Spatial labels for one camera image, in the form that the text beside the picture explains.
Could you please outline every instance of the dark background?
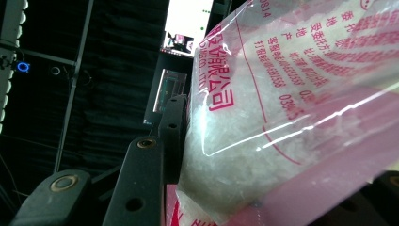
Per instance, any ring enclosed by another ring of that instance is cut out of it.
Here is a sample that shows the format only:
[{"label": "dark background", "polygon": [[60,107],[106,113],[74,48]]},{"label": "dark background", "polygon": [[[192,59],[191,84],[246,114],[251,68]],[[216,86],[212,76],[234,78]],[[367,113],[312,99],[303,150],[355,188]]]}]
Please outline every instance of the dark background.
[{"label": "dark background", "polygon": [[[231,10],[243,2],[232,1]],[[28,3],[21,48],[75,61],[88,0]],[[94,2],[61,170],[99,175],[120,165],[129,143],[150,132],[142,122],[167,11],[168,1],[160,0]],[[221,19],[213,15],[210,23]],[[53,173],[73,74],[71,66],[51,60],[25,55],[25,61],[30,73],[15,73],[11,80],[0,134],[0,154],[22,201]],[[65,71],[54,76],[49,72],[53,66]],[[20,204],[3,164],[0,183]],[[12,216],[0,211],[0,217]]]}]

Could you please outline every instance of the plastic bag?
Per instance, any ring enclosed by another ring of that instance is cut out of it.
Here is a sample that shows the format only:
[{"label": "plastic bag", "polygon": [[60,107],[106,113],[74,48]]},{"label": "plastic bag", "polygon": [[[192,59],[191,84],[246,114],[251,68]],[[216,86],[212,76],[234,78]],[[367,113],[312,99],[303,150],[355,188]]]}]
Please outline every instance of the plastic bag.
[{"label": "plastic bag", "polygon": [[247,1],[196,50],[180,225],[303,225],[399,158],[399,2]]}]

